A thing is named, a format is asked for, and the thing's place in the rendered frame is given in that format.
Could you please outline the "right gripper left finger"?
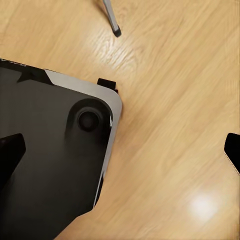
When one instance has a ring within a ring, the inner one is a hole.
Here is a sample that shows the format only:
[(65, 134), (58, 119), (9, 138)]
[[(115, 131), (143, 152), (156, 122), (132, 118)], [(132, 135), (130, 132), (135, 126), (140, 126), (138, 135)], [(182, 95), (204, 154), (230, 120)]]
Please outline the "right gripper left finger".
[(26, 152), (21, 133), (0, 138), (0, 193)]

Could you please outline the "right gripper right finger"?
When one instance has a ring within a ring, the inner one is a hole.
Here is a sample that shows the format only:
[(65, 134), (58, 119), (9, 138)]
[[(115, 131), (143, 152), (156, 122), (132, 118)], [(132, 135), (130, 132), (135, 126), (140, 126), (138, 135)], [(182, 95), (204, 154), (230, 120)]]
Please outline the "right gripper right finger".
[(227, 135), (224, 151), (240, 173), (240, 135), (229, 133)]

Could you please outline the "camera tripod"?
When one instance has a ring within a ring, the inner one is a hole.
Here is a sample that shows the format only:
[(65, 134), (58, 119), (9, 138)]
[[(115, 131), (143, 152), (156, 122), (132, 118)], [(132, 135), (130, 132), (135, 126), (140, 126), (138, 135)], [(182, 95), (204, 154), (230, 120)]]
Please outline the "camera tripod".
[(105, 9), (107, 11), (107, 14), (109, 16), (109, 20), (110, 20), (111, 25), (112, 25), (112, 31), (113, 31), (113, 33), (116, 37), (119, 37), (122, 34), (122, 32), (121, 32), (121, 29), (120, 29), (119, 25), (117, 24), (116, 17), (115, 17), (111, 2), (110, 2), (110, 0), (103, 0), (103, 3), (104, 3)]

